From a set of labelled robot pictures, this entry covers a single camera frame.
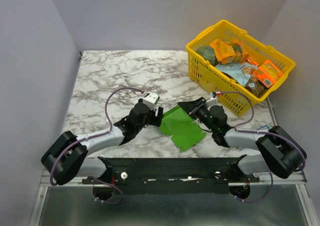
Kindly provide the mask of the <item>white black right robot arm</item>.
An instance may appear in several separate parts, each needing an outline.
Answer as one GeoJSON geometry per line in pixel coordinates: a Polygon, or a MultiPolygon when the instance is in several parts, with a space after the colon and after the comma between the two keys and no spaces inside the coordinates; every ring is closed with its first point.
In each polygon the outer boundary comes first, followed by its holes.
{"type": "Polygon", "coordinates": [[[286,179],[306,165],[305,151],[280,126],[270,130],[243,130],[230,126],[215,94],[208,100],[200,97],[194,101],[179,102],[178,105],[190,118],[205,125],[217,145],[259,151],[258,155],[243,156],[230,169],[234,181],[243,181],[249,174],[258,172],[271,172],[286,179]]]}

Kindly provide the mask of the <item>green paper box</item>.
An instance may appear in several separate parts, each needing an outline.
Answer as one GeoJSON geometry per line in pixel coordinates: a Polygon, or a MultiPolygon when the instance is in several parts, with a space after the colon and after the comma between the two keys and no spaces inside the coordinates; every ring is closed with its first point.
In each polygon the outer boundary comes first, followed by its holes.
{"type": "Polygon", "coordinates": [[[180,151],[187,151],[206,136],[195,120],[178,105],[165,112],[159,129],[163,134],[170,136],[180,151]]]}

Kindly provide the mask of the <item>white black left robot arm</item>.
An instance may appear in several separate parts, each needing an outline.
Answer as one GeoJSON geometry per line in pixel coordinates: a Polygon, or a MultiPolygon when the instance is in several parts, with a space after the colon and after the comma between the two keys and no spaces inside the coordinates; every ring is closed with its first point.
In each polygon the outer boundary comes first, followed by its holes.
{"type": "Polygon", "coordinates": [[[138,102],[128,116],[112,124],[107,131],[83,137],[64,132],[40,160],[50,174],[51,185],[64,185],[76,176],[93,176],[99,183],[108,182],[111,171],[101,159],[87,156],[126,144],[149,125],[160,127],[163,116],[163,107],[151,109],[147,104],[138,102]]]}

